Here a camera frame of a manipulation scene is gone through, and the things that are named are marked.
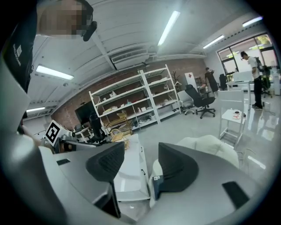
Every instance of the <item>red brick wall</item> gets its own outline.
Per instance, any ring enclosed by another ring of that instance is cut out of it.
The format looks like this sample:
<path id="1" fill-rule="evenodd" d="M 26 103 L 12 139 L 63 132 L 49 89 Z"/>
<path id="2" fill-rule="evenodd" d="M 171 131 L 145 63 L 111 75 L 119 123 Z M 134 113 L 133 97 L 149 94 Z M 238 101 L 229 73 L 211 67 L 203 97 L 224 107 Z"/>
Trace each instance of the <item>red brick wall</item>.
<path id="1" fill-rule="evenodd" d="M 123 80 L 125 78 L 137 75 L 137 71 L 138 69 L 142 69 L 144 72 L 147 71 L 151 71 L 154 69 L 159 69 L 159 68 L 163 68 L 165 67 L 165 64 L 168 65 L 169 71 L 171 72 L 171 74 L 173 73 L 173 71 L 176 71 L 176 76 L 180 75 L 179 77 L 179 82 L 182 83 L 182 88 L 184 89 L 184 86 L 187 84 L 186 83 L 186 79 L 184 74 L 188 73 L 188 72 L 193 72 L 195 77 L 201 77 L 202 78 L 202 82 L 205 81 L 205 68 L 206 65 L 203 61 L 203 59 L 174 59 L 174 60 L 168 60 L 168 61 L 161 61 L 161 62 L 154 62 L 151 63 L 150 66 L 144 68 L 144 67 L 140 67 L 140 68 L 133 68 L 131 70 L 128 71 L 122 71 L 120 73 L 114 74 L 108 78 L 105 78 L 103 80 L 100 80 L 97 83 L 94 83 L 93 85 L 91 85 L 90 87 L 86 88 L 85 90 L 81 91 L 80 93 L 78 93 L 76 96 L 74 96 L 73 98 L 71 98 L 70 100 L 68 100 L 64 105 L 62 105 L 59 109 L 57 109 L 53 115 L 51 115 L 52 119 L 54 119 L 55 121 L 57 121 L 58 123 L 60 123 L 61 125 L 65 126 L 68 129 L 73 129 L 75 127 L 75 125 L 79 124 L 79 121 L 77 119 L 77 116 L 75 114 L 75 110 L 77 108 L 79 108 L 82 102 L 89 102 L 90 101 L 90 96 L 89 96 L 89 91 L 91 92 L 95 92 L 101 88 L 104 88 L 112 83 L 118 82 L 120 80 Z M 150 78 L 148 79 L 148 83 L 154 81 L 154 80 L 159 80 L 160 78 Z M 140 85 L 139 83 L 134 83 L 131 84 L 134 87 L 131 87 L 130 85 L 126 86 L 126 87 L 122 87 L 119 90 L 116 90 L 116 93 L 123 93 L 124 91 L 126 91 L 126 89 L 133 89 L 135 88 L 135 86 L 137 87 L 138 85 Z M 151 91 L 158 91 L 161 92 L 159 87 L 155 87 L 152 88 Z M 139 99 L 143 99 L 144 98 L 144 92 L 140 91 L 137 92 L 135 94 L 132 94 L 130 96 L 126 96 L 124 98 L 121 98 L 117 101 L 114 101 L 113 103 L 109 103 L 106 104 L 104 106 L 105 109 L 110 108 L 111 106 L 120 106 L 121 104 L 127 102 L 127 99 L 129 101 L 135 101 L 135 100 L 139 100 Z M 163 94 L 163 96 L 159 96 L 159 97 L 155 97 L 155 103 L 160 103 L 162 102 L 164 99 L 168 99 L 168 95 Z M 148 107 L 147 102 L 142 102 L 137 104 L 137 107 Z M 133 110 L 132 107 L 127 107 L 126 108 L 126 112 L 127 114 L 132 114 Z M 117 119 L 116 118 L 116 114 L 112 113 L 112 115 L 110 116 L 110 120 L 113 119 Z"/>

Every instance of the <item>glossy floor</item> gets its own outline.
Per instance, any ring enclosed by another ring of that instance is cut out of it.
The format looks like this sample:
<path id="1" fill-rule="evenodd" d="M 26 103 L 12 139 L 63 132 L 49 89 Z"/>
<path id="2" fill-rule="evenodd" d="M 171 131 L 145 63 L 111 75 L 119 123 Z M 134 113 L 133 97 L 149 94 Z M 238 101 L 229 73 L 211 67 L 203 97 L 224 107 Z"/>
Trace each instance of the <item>glossy floor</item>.
<path id="1" fill-rule="evenodd" d="M 236 151 L 244 153 L 244 160 L 239 160 L 240 169 L 261 187 L 266 188 L 274 176 L 275 168 L 280 163 L 278 160 L 281 152 L 281 125 L 279 122 L 281 97 L 263 98 L 262 101 L 270 103 L 270 112 L 255 111 L 253 108 L 248 111 L 244 133 Z M 144 146 L 149 174 L 151 174 L 153 162 L 158 158 L 159 142 L 176 144 L 184 137 L 198 138 L 208 134 L 219 136 L 220 108 L 217 101 L 214 101 L 210 108 L 216 109 L 216 117 L 208 113 L 204 115 L 203 119 L 199 118 L 200 115 L 193 115 L 190 112 L 187 115 L 176 114 L 160 124 L 135 131 L 139 134 L 140 142 Z M 229 127 L 238 130 L 236 123 L 230 123 Z M 143 202 L 138 206 L 132 204 L 134 203 L 121 203 L 121 211 L 127 212 L 126 214 L 129 216 L 134 214 L 134 219 L 138 220 L 147 212 L 147 203 Z M 137 215 L 133 209 L 143 213 Z"/>

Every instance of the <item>window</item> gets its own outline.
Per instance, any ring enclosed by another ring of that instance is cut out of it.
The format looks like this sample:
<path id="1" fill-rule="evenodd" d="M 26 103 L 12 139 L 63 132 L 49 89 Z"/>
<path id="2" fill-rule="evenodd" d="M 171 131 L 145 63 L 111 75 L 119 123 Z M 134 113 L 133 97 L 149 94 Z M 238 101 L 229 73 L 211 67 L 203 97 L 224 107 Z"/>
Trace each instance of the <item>window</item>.
<path id="1" fill-rule="evenodd" d="M 227 73 L 236 72 L 236 64 L 235 64 L 234 60 L 229 60 L 229 61 L 223 62 L 223 65 L 224 65 Z"/>
<path id="2" fill-rule="evenodd" d="M 231 46 L 230 48 L 233 52 L 236 53 L 236 55 L 234 55 L 234 58 L 239 72 L 251 70 L 251 67 L 248 62 L 246 60 L 241 60 L 240 52 L 242 51 L 246 52 L 248 56 L 259 57 L 259 60 L 261 61 L 262 65 L 264 65 L 262 55 L 260 53 L 260 50 L 258 49 L 258 46 L 256 45 L 254 38 L 240 42 L 236 45 Z"/>
<path id="3" fill-rule="evenodd" d="M 229 48 L 220 51 L 219 56 L 222 61 L 233 57 Z"/>
<path id="4" fill-rule="evenodd" d="M 274 50 L 262 51 L 264 63 L 266 66 L 277 66 L 277 59 Z"/>
<path id="5" fill-rule="evenodd" d="M 267 34 L 263 34 L 255 37 L 255 40 L 258 44 L 259 49 L 272 47 L 272 42 Z"/>

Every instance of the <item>ceiling light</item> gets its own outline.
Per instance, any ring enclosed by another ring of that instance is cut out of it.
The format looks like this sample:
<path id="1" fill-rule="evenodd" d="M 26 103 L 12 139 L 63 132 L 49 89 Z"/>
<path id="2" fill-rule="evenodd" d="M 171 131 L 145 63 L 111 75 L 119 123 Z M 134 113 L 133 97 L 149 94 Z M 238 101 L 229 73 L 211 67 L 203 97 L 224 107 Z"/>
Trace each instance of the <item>ceiling light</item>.
<path id="1" fill-rule="evenodd" d="M 61 73 L 61 72 L 58 72 L 56 70 L 49 69 L 49 68 L 46 68 L 46 67 L 40 66 L 40 65 L 37 67 L 36 72 L 45 73 L 45 74 L 49 74 L 49 75 L 52 75 L 52 76 L 58 76 L 60 78 L 68 79 L 68 80 L 72 80 L 74 78 L 71 75 Z"/>
<path id="2" fill-rule="evenodd" d="M 259 21 L 259 20 L 262 20 L 262 19 L 263 19 L 262 16 L 256 17 L 256 18 L 254 18 L 254 19 L 251 19 L 251 20 L 249 20 L 249 21 L 243 23 L 242 26 L 243 26 L 243 27 L 246 27 L 246 26 L 248 26 L 248 25 L 250 25 L 250 24 L 252 24 L 252 23 L 255 23 L 255 22 Z"/>
<path id="3" fill-rule="evenodd" d="M 205 49 L 205 48 L 209 47 L 210 45 L 214 44 L 215 42 L 219 41 L 222 38 L 224 38 L 223 35 L 219 36 L 217 39 L 215 39 L 212 42 L 210 42 L 209 44 L 205 45 L 203 48 Z"/>
<path id="4" fill-rule="evenodd" d="M 180 12 L 178 12 L 178 11 L 174 11 L 172 13 L 172 15 L 171 15 L 171 17 L 170 17 L 166 27 L 165 27 L 165 30 L 164 30 L 164 32 L 163 32 L 163 34 L 162 34 L 162 36 L 161 36 L 161 38 L 160 38 L 160 40 L 158 42 L 158 46 L 160 46 L 160 45 L 162 45 L 164 43 L 166 37 L 168 36 L 170 30 L 172 29 L 172 27 L 175 24 L 175 22 L 176 22 L 177 18 L 179 17 L 179 15 L 180 15 Z"/>
<path id="5" fill-rule="evenodd" d="M 252 49 L 252 48 L 256 48 L 256 47 L 261 47 L 261 46 L 263 46 L 263 44 L 259 44 L 258 46 L 253 46 L 253 47 L 250 47 L 249 49 Z"/>
<path id="6" fill-rule="evenodd" d="M 26 112 L 33 112 L 33 111 L 38 111 L 38 110 L 42 110 L 42 109 L 45 109 L 46 107 L 41 107 L 41 108 L 35 108 L 35 109 L 28 109 L 26 110 Z"/>

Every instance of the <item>shelf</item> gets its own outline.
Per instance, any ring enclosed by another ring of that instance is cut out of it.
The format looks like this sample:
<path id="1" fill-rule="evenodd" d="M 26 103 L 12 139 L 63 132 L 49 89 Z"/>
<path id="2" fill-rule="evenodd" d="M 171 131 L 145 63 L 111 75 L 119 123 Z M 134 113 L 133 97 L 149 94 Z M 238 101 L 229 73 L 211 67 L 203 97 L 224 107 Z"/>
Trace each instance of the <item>shelf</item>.
<path id="1" fill-rule="evenodd" d="M 155 69 L 155 70 L 152 70 L 152 71 L 145 72 L 144 75 L 149 74 L 149 77 L 150 76 L 157 76 L 157 75 L 162 74 L 165 69 L 167 69 L 167 68 L 164 67 L 164 68 L 160 68 L 160 69 Z"/>
<path id="2" fill-rule="evenodd" d="M 157 86 L 157 85 L 159 85 L 159 84 L 161 84 L 161 83 L 164 83 L 164 82 L 166 82 L 166 81 L 168 81 L 168 80 L 171 80 L 171 78 L 166 78 L 166 79 L 162 79 L 162 80 L 155 81 L 155 82 L 153 82 L 153 83 L 150 83 L 149 86 L 150 86 L 150 87 L 154 87 L 154 86 Z"/>
<path id="3" fill-rule="evenodd" d="M 104 94 L 106 94 L 108 92 L 112 92 L 115 89 L 118 89 L 120 87 L 126 86 L 126 85 L 131 84 L 131 83 L 135 83 L 135 82 L 139 81 L 140 78 L 141 78 L 141 75 L 138 74 L 138 75 L 135 75 L 135 76 L 123 79 L 121 81 L 118 81 L 116 83 L 108 85 L 108 86 L 106 86 L 106 87 L 104 87 L 104 88 L 102 88 L 102 89 L 92 93 L 92 95 L 98 95 L 98 96 L 104 95 Z"/>
<path id="4" fill-rule="evenodd" d="M 173 104 L 175 102 L 177 102 L 177 100 L 169 100 L 167 102 L 163 102 L 163 103 L 165 103 L 165 105 L 157 105 L 156 108 L 159 109 L 159 108 L 165 107 L 167 105 Z"/>
<path id="5" fill-rule="evenodd" d="M 129 120 L 129 119 L 132 119 L 132 118 L 134 118 L 134 117 L 137 117 L 137 116 L 140 116 L 140 115 L 143 115 L 143 114 L 152 112 L 152 111 L 153 111 L 153 109 L 147 109 L 147 110 L 144 111 L 144 112 L 138 112 L 138 113 L 135 113 L 135 114 L 133 114 L 133 115 L 130 115 L 129 117 L 127 117 L 127 119 Z"/>
<path id="6" fill-rule="evenodd" d="M 173 114 L 175 114 L 175 113 L 178 113 L 178 112 L 179 112 L 178 109 L 177 109 L 175 112 L 173 112 L 173 111 L 165 112 L 165 113 L 163 113 L 163 114 L 159 114 L 159 118 L 162 120 L 162 119 L 164 119 L 164 118 L 166 118 L 166 117 L 168 117 L 168 116 L 171 116 L 171 115 L 173 115 Z"/>
<path id="7" fill-rule="evenodd" d="M 152 124 L 152 123 L 154 123 L 154 122 L 157 122 L 157 120 L 150 120 L 150 121 L 148 121 L 148 122 L 145 122 L 145 123 L 143 123 L 143 124 L 140 124 L 140 125 L 137 126 L 137 127 L 132 127 L 132 131 L 135 130 L 135 129 L 138 129 L 138 128 L 140 128 L 140 127 L 144 127 L 144 126 L 147 126 L 147 125 L 149 125 L 149 124 Z"/>
<path id="8" fill-rule="evenodd" d="M 144 98 L 144 99 L 141 99 L 141 100 L 139 100 L 139 101 L 133 102 L 133 103 L 131 103 L 131 104 L 124 105 L 124 106 L 122 106 L 122 107 L 119 107 L 118 109 L 114 109 L 114 110 L 112 110 L 112 111 L 103 113 L 102 115 L 100 115 L 100 117 L 106 116 L 106 115 L 108 115 L 108 114 L 110 114 L 110 113 L 114 113 L 114 112 L 116 112 L 116 111 L 118 111 L 118 110 L 121 110 L 121 109 L 124 109 L 124 108 L 126 108 L 126 107 L 132 106 L 132 105 L 134 105 L 134 104 L 137 104 L 137 103 L 146 101 L 146 100 L 148 100 L 148 99 L 149 99 L 149 98 Z"/>
<path id="9" fill-rule="evenodd" d="M 132 90 L 130 90 L 130 91 L 126 91 L 126 92 L 124 92 L 124 93 L 122 93 L 122 94 L 118 94 L 117 96 L 114 96 L 114 97 L 112 97 L 112 98 L 106 99 L 106 100 L 103 101 L 103 102 L 97 103 L 96 106 L 108 104 L 108 103 L 113 102 L 113 101 L 115 101 L 115 100 L 117 100 L 117 99 L 119 99 L 119 98 L 122 98 L 122 97 L 125 97 L 125 96 L 127 96 L 127 95 L 130 95 L 130 94 L 139 92 L 139 91 L 141 91 L 141 90 L 144 89 L 144 88 L 145 88 L 145 86 L 141 86 L 141 87 L 137 87 L 137 88 L 135 88 L 135 89 L 132 89 Z"/>
<path id="10" fill-rule="evenodd" d="M 159 95 L 166 94 L 166 93 L 169 93 L 169 92 L 174 91 L 174 90 L 175 90 L 175 89 L 171 89 L 171 90 L 168 90 L 168 91 L 164 91 L 164 92 L 161 92 L 161 93 L 159 93 L 159 94 L 153 95 L 153 97 L 157 97 L 157 96 L 159 96 Z"/>

